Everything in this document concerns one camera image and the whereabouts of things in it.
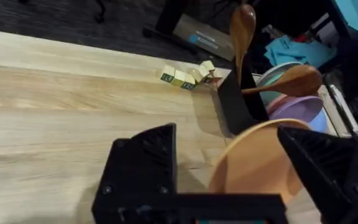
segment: purple plate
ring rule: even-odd
[[[293,118],[312,121],[323,108],[323,101],[317,96],[298,97],[275,110],[270,119]]]

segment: desk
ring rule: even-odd
[[[205,191],[227,139],[209,89],[160,81],[165,64],[195,66],[0,32],[0,223],[93,223],[112,141],[168,122],[179,191]],[[293,223],[319,219],[305,190],[288,207]]]

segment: chair wheel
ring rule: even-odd
[[[95,15],[94,19],[98,24],[104,22],[104,17],[99,14]]]
[[[150,29],[145,28],[145,27],[143,28],[142,33],[143,33],[143,36],[146,38],[150,38],[153,36],[153,32]]]

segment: stack of plates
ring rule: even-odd
[[[285,71],[299,62],[288,62],[271,68],[258,80],[257,86],[267,86],[277,81]],[[309,123],[314,131],[326,131],[326,116],[323,110],[323,101],[315,96],[294,97],[276,91],[260,93],[270,119],[293,118]]]

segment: utensil holder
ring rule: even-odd
[[[244,61],[241,85],[237,81],[236,69],[233,69],[218,87],[218,96],[228,130],[234,135],[257,123],[269,120],[259,93],[251,95],[241,93],[244,88],[256,87],[254,78],[247,66],[244,65]]]

